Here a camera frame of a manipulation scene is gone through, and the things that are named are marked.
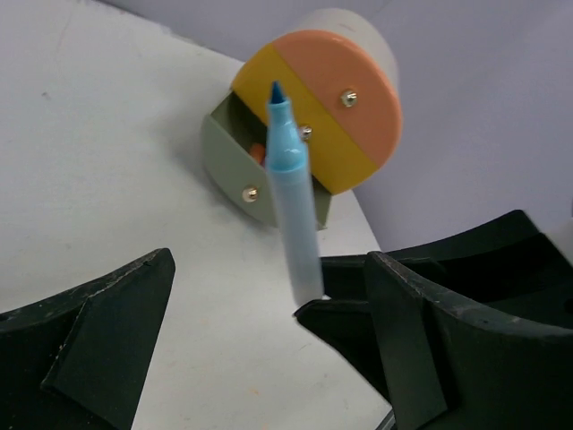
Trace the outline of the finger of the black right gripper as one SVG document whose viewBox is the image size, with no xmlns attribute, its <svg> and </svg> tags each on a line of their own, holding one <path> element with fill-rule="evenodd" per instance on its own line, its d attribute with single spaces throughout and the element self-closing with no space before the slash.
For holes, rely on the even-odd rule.
<svg viewBox="0 0 573 430">
<path fill-rule="evenodd" d="M 389 389 L 369 304 L 362 300 L 313 300 L 294 313 L 307 331 L 342 356 L 386 401 Z"/>
<path fill-rule="evenodd" d="M 368 299 L 369 261 L 396 263 L 506 314 L 565 329 L 572 326 L 572 264 L 521 210 L 423 245 L 323 258 L 327 290 L 335 304 L 321 313 L 321 331 L 371 329 L 370 316 L 349 306 Z"/>
</svg>

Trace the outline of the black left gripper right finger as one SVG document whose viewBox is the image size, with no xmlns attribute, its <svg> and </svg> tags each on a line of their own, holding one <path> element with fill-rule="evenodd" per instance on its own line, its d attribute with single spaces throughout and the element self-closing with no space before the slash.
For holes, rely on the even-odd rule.
<svg viewBox="0 0 573 430">
<path fill-rule="evenodd" d="M 398 428 L 571 428 L 571 329 L 476 302 L 380 252 L 365 276 Z"/>
</svg>

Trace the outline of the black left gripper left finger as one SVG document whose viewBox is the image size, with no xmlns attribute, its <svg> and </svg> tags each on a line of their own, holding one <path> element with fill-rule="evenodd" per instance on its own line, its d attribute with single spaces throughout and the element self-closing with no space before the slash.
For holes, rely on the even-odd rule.
<svg viewBox="0 0 573 430">
<path fill-rule="evenodd" d="M 167 310 L 175 261 L 156 249 L 1 315 L 3 429 L 129 429 Z"/>
</svg>

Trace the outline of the light blue highlighter body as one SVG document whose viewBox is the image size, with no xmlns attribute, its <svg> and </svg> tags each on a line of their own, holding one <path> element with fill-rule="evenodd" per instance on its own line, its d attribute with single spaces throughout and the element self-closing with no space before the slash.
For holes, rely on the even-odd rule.
<svg viewBox="0 0 573 430">
<path fill-rule="evenodd" d="M 293 299 L 301 307 L 324 294 L 309 153 L 290 98 L 270 87 L 265 169 L 284 246 Z"/>
</svg>

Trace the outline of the round three-drawer storage box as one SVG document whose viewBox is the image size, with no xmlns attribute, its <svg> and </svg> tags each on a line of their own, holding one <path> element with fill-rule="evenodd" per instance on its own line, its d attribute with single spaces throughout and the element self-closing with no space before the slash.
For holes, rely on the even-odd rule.
<svg viewBox="0 0 573 430">
<path fill-rule="evenodd" d="M 246 61 L 201 126 L 203 165 L 218 189 L 259 222 L 276 222 L 263 165 L 249 154 L 266 146 L 266 104 L 277 81 L 292 101 L 308 146 L 318 225 L 331 198 L 378 171 L 398 146 L 402 108 L 398 64 L 364 17 L 339 8 L 306 14 L 291 31 Z"/>
</svg>

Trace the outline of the orange highlighter body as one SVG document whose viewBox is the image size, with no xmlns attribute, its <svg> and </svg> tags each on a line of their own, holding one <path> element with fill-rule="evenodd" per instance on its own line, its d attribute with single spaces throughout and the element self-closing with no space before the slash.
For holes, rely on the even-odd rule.
<svg viewBox="0 0 573 430">
<path fill-rule="evenodd" d="M 266 148 L 263 144 L 257 142 L 253 143 L 249 149 L 249 154 L 256 163 L 258 163 L 259 165 L 264 164 L 266 157 Z"/>
</svg>

